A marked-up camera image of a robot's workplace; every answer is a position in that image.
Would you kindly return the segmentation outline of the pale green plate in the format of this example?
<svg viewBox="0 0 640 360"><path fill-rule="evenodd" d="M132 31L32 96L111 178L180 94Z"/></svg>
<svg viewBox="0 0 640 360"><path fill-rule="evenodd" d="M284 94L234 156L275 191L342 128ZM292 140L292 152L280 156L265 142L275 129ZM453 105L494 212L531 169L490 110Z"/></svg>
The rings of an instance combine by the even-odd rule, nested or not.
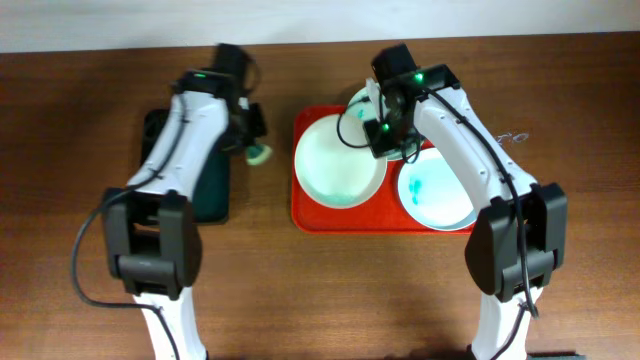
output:
<svg viewBox="0 0 640 360"><path fill-rule="evenodd" d="M361 88L350 99L346 115L358 118L363 123L376 118L376 110L374 104L369 99L366 87ZM408 156L413 156L417 151L415 143L410 143L407 148ZM401 150L397 149L386 155L389 162L402 160Z"/></svg>

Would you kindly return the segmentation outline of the white plate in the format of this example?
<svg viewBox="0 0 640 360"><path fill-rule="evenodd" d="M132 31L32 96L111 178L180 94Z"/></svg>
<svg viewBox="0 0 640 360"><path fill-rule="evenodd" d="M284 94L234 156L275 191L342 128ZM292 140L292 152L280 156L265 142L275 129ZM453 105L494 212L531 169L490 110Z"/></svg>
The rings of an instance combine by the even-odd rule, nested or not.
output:
<svg viewBox="0 0 640 360"><path fill-rule="evenodd" d="M363 122L333 114L313 122L296 145L294 170L304 193L332 209L349 209L367 202L379 190L387 160L373 157L363 146Z"/></svg>

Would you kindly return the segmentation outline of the pale blue plate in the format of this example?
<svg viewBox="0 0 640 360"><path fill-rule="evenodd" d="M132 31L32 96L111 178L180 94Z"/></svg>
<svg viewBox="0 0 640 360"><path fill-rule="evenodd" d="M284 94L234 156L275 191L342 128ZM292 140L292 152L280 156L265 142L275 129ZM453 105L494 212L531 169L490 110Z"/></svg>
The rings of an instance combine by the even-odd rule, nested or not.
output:
<svg viewBox="0 0 640 360"><path fill-rule="evenodd" d="M424 149L397 178L399 201L420 225L436 231L463 230L477 215L464 187L435 148Z"/></svg>

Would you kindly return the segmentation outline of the green yellow sponge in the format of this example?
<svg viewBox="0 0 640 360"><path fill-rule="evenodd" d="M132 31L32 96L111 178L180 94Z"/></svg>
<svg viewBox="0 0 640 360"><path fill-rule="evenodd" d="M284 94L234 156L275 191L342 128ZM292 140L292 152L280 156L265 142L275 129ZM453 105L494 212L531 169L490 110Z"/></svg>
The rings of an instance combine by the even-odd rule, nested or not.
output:
<svg viewBox="0 0 640 360"><path fill-rule="evenodd" d="M248 146L245 149L246 163L250 166L259 166L264 164L272 155L273 150L270 146L257 143Z"/></svg>

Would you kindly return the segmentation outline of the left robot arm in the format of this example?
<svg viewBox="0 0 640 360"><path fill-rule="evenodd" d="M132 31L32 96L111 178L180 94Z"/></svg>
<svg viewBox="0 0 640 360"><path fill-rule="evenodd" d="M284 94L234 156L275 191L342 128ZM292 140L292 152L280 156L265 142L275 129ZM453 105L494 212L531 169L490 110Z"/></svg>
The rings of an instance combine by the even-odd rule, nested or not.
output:
<svg viewBox="0 0 640 360"><path fill-rule="evenodd" d="M206 359L193 301L203 245L193 197L215 153L256 150L266 135L246 84L254 59L221 43L211 65L173 85L168 116L150 153L124 188L104 194L102 221L111 275L142 310L158 359Z"/></svg>

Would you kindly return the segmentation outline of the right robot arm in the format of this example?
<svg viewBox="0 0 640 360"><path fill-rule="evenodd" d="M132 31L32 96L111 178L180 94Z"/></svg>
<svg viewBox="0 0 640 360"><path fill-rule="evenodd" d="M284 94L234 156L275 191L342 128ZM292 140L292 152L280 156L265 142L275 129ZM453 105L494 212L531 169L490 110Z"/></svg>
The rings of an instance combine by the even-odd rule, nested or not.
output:
<svg viewBox="0 0 640 360"><path fill-rule="evenodd" d="M465 247L480 289L480 318L468 359L526 359L536 301L564 262L568 199L541 185L482 124L461 82L445 64L420 68L397 44L372 60L374 119L364 123L374 157L429 141L470 198L477 220Z"/></svg>

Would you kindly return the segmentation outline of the red plastic tray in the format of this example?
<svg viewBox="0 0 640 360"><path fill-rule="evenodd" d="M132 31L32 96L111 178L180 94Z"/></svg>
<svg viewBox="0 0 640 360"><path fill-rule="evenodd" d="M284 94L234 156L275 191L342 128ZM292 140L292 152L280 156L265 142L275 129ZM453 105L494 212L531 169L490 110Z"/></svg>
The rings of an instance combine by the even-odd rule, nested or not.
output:
<svg viewBox="0 0 640 360"><path fill-rule="evenodd" d="M412 218L401 205L397 180L403 167L390 162L381 187L366 202L349 209L333 209L315 202L292 176L291 218L296 226L314 234L435 234Z"/></svg>

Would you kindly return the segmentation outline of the black rectangular tray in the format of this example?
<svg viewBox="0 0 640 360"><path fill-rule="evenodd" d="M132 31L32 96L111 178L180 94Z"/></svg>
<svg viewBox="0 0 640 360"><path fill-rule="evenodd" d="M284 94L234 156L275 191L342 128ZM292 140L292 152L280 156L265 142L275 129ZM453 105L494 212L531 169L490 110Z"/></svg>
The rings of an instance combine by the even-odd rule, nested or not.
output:
<svg viewBox="0 0 640 360"><path fill-rule="evenodd" d="M168 118L168 109L153 109L144 117L141 139L143 164ZM230 196L230 156L212 150L200 173L192 198L194 220L199 225L218 225L228 220Z"/></svg>

